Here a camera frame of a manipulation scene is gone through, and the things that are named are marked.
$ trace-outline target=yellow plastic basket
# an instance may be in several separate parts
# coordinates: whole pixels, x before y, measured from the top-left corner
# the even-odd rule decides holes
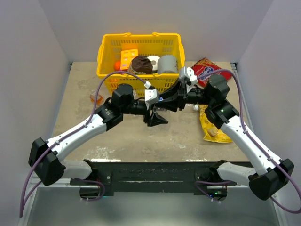
[[[178,61],[178,69],[184,66],[184,48],[178,34],[107,34],[103,36],[103,42],[98,51],[97,76],[103,79],[108,73],[113,72],[115,62],[120,60],[121,51],[135,48],[138,49],[139,55],[144,56],[174,55]],[[159,92],[163,92],[175,82],[179,74],[144,74],[139,76],[148,80]],[[119,84],[128,83],[140,97],[144,96],[143,84],[130,75],[112,75],[104,83],[111,93]]]

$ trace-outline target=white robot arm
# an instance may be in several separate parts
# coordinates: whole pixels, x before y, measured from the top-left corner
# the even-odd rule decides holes
[[[182,110],[185,104],[205,104],[208,105],[205,113],[209,121],[227,134],[253,165],[253,168],[247,168],[226,161],[218,162],[216,172],[213,172],[215,174],[214,181],[234,181],[249,186],[257,197],[263,200],[268,199],[288,182],[275,163],[289,175],[292,173],[293,163],[288,159],[284,161],[280,159],[247,126],[245,129],[242,128],[238,111],[226,100],[229,87],[221,75],[212,75],[204,89],[194,86],[197,81],[193,70],[184,67],[180,70],[178,81],[165,92],[159,94],[156,89],[146,89],[147,98],[144,101],[134,100],[133,88],[128,84],[121,84],[113,92],[111,100],[107,100],[95,111],[88,124],[87,118],[59,136],[47,141],[43,141],[41,138],[35,140],[32,144],[29,165],[33,166],[41,153],[54,145],[40,162],[40,166],[35,169],[44,185],[50,185],[60,178],[91,178],[91,163],[64,159],[92,137],[104,133],[120,123],[123,120],[123,114],[143,115],[143,121],[148,126],[156,126],[168,123],[158,115],[156,107],[176,112],[178,109]],[[85,127],[81,131],[69,136],[63,142],[59,141],[60,138],[83,125]],[[263,155],[262,151],[250,140],[246,130],[269,153],[270,158]]]

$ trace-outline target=chip bag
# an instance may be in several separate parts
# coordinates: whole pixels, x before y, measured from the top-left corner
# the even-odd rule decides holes
[[[199,119],[202,124],[202,128],[204,131],[204,140],[216,142],[216,143],[231,143],[233,142],[230,137],[228,137],[225,133],[223,133],[220,129],[217,129],[215,125],[213,125],[205,114],[205,109],[207,105],[199,106]]]

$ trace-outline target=tape roll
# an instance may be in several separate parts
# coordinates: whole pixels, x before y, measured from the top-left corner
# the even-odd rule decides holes
[[[158,60],[160,59],[160,57],[158,57],[158,56],[149,56],[147,58],[151,61],[152,72],[153,73],[157,73],[157,70],[158,70]]]
[[[158,60],[158,74],[162,73],[178,73],[178,62],[173,55],[165,55]]]

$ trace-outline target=small bottle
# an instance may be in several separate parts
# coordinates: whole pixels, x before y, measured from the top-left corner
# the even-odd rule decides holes
[[[91,100],[92,103],[94,103],[95,97],[96,97],[96,90],[93,89],[93,90],[91,90],[91,94],[90,94],[90,100]],[[102,101],[103,101],[102,95],[98,94],[97,95],[96,107],[99,107],[100,104],[102,103]]]

